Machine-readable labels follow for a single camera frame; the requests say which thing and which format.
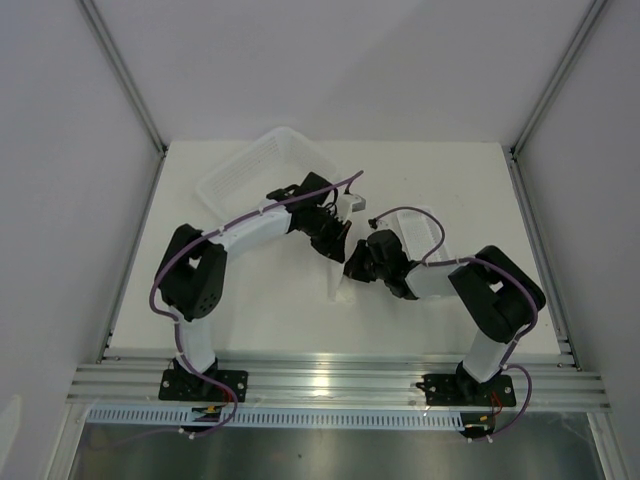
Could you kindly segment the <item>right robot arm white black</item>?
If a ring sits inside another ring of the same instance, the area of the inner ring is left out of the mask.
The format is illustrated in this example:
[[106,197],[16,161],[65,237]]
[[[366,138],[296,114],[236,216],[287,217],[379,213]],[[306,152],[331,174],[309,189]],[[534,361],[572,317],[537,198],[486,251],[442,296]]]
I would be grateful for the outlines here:
[[519,340],[546,305],[541,288],[494,245],[471,257],[411,260],[398,236],[381,230],[357,243],[344,275],[362,283],[381,281],[399,299],[454,296],[477,327],[464,359],[449,374],[425,374],[416,387],[429,406],[488,406],[492,398],[516,404],[513,382],[503,374]]

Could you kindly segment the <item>white paper napkin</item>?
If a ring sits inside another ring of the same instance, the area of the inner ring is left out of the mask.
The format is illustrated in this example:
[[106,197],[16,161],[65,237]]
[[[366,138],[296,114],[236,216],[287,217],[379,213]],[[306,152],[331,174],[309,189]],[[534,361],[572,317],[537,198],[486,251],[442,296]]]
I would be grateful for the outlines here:
[[327,298],[334,303],[348,303],[351,293],[348,286],[343,285],[344,266],[334,260],[326,261]]

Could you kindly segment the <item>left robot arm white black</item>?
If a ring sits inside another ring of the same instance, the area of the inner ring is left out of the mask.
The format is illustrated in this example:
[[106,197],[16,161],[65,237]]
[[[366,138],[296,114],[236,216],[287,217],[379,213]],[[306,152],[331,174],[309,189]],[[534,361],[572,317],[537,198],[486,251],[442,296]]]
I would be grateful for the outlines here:
[[311,172],[301,184],[270,192],[254,209],[213,231],[190,224],[174,231],[155,274],[149,306],[173,323],[175,360],[185,370],[181,385],[192,398],[207,399],[222,386],[205,318],[222,299],[227,264],[294,231],[307,235],[321,256],[344,263],[351,220],[339,212],[338,201],[350,195],[361,175],[332,184]]

